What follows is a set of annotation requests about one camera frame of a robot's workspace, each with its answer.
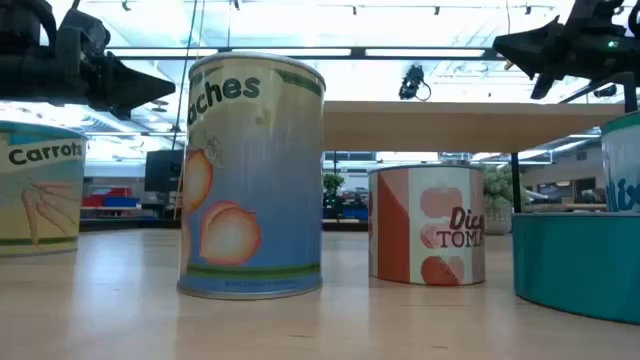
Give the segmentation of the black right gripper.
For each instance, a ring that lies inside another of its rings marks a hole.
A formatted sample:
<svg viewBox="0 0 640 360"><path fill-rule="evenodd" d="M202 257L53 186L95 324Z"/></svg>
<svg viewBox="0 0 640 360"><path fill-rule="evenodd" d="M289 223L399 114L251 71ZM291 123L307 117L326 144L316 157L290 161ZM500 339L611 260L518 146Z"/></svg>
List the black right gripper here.
<svg viewBox="0 0 640 360"><path fill-rule="evenodd" d="M550 31L562 27L556 17L540 28L497 36L492 49L525 74L535 75L542 71L542 50ZM628 36L623 25L587 19L568 20L565 31L568 50L562 61L563 77L602 80L621 72L640 77L640 33ZM553 75L540 74L530 97L544 98L554 82Z"/></svg>

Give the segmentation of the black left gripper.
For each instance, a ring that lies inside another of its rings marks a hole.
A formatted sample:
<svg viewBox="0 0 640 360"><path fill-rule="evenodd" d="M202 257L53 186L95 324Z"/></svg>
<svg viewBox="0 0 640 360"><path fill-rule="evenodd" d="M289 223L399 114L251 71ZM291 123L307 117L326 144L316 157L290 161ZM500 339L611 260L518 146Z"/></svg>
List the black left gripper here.
<svg viewBox="0 0 640 360"><path fill-rule="evenodd" d="M104 93L100 81L105 59ZM117 118L129 119L133 109L175 92L173 82L131 69L112 52L52 52L49 60L54 80L49 103L54 106L108 108Z"/></svg>

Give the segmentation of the mixed vegetables can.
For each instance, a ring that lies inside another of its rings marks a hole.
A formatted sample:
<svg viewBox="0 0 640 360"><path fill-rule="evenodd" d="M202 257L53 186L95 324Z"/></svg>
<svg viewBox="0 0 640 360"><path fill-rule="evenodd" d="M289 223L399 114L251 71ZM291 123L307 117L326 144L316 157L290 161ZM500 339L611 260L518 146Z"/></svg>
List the mixed vegetables can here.
<svg viewBox="0 0 640 360"><path fill-rule="evenodd" d="M607 208L640 214L640 110L600 127Z"/></svg>

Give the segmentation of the tall carrots can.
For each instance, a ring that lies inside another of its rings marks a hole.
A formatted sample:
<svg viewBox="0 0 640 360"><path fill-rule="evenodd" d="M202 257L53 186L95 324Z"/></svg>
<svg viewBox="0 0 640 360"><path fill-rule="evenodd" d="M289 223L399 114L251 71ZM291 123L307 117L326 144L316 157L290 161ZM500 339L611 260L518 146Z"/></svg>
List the tall carrots can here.
<svg viewBox="0 0 640 360"><path fill-rule="evenodd" d="M77 249L87 139L0 120L0 257Z"/></svg>

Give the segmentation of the tall peaches can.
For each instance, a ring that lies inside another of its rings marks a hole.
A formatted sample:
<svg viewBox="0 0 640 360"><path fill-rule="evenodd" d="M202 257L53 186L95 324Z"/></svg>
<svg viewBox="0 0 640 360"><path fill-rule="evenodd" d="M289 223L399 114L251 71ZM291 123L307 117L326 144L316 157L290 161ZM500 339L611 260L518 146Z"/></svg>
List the tall peaches can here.
<svg viewBox="0 0 640 360"><path fill-rule="evenodd" d="M256 52L199 59L188 75L178 289L241 300L318 289L323 77Z"/></svg>

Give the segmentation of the diced tomatoes can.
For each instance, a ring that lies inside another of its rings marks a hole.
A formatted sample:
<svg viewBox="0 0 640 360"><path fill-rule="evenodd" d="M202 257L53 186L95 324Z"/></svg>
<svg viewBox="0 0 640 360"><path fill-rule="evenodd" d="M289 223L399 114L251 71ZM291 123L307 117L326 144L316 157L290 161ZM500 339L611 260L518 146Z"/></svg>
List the diced tomatoes can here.
<svg viewBox="0 0 640 360"><path fill-rule="evenodd" d="M484 175L470 165L369 173L369 275L427 286L482 283Z"/></svg>

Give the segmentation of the short teal can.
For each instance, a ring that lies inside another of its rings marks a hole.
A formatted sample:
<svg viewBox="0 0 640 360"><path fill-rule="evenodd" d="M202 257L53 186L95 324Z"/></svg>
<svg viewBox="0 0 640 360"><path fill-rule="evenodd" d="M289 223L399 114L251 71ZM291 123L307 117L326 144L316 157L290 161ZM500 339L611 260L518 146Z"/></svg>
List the short teal can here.
<svg viewBox="0 0 640 360"><path fill-rule="evenodd" d="M519 297L640 325L640 214L518 213L512 241Z"/></svg>

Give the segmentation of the wooden shelf with black legs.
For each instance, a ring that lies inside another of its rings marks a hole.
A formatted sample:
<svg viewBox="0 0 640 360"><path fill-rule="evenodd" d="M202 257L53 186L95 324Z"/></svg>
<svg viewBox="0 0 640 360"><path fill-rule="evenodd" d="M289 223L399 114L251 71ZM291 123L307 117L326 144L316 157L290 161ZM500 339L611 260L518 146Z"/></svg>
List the wooden shelf with black legs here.
<svg viewBox="0 0 640 360"><path fill-rule="evenodd" d="M623 86L622 105L573 102L609 83ZM636 110L632 72L594 81L558 104L329 101L324 109L324 148L508 153L514 211L520 213L520 152Z"/></svg>

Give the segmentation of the black monitor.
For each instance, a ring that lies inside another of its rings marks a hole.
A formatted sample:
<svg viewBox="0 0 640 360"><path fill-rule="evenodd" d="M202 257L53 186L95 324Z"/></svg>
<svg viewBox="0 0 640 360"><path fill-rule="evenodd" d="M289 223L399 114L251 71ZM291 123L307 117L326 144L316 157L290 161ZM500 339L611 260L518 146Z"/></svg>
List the black monitor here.
<svg viewBox="0 0 640 360"><path fill-rule="evenodd" d="M182 150L158 150L146 154L144 190L167 193L175 191L184 159Z"/></svg>

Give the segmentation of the red storage bin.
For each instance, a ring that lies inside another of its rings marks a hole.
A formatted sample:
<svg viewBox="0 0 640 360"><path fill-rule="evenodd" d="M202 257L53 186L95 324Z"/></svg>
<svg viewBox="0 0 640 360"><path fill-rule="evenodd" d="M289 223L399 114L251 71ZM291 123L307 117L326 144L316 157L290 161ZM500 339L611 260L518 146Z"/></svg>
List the red storage bin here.
<svg viewBox="0 0 640 360"><path fill-rule="evenodd" d="M82 205L84 207L104 207L103 199L107 196L134 197L132 190L127 187L96 188L83 198Z"/></svg>

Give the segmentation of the potted green plant, white pot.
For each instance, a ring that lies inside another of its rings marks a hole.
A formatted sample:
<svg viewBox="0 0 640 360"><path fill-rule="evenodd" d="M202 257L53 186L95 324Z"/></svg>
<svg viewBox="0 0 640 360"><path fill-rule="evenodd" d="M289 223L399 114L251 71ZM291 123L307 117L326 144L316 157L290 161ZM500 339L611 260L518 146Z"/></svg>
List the potted green plant, white pot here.
<svg viewBox="0 0 640 360"><path fill-rule="evenodd" d="M508 164L482 167L484 175L485 232L506 235L514 212L512 170Z"/></svg>

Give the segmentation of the black overhead track beam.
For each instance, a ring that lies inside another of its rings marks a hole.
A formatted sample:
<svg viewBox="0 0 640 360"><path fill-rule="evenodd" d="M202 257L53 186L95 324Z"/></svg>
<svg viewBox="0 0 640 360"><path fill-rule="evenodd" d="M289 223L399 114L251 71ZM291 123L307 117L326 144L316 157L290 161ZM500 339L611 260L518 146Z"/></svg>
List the black overhead track beam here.
<svg viewBox="0 0 640 360"><path fill-rule="evenodd" d="M126 60L186 60L221 53L265 53L300 60L500 61L504 57L483 47L110 47Z"/></svg>

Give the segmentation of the small dark-potted green plant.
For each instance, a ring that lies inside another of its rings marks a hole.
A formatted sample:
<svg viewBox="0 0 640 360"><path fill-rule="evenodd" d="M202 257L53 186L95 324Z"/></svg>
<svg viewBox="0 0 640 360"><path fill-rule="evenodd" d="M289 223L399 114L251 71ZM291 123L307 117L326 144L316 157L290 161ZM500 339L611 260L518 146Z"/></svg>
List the small dark-potted green plant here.
<svg viewBox="0 0 640 360"><path fill-rule="evenodd" d="M338 190L344 184L344 178L338 174L326 173L323 175L323 206L333 207L336 203Z"/></svg>

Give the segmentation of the black metal rig frame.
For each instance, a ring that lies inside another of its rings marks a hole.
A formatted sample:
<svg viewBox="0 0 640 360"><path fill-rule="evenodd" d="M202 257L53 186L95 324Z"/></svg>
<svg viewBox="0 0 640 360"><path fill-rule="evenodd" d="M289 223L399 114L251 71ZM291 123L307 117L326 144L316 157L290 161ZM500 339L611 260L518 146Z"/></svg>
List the black metal rig frame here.
<svg viewBox="0 0 640 360"><path fill-rule="evenodd" d="M82 219L80 221L81 232L135 230L135 229L180 229L179 220L169 219L137 219L137 218L109 218L109 219ZM327 222L322 223L323 231L333 232L366 232L367 222Z"/></svg>

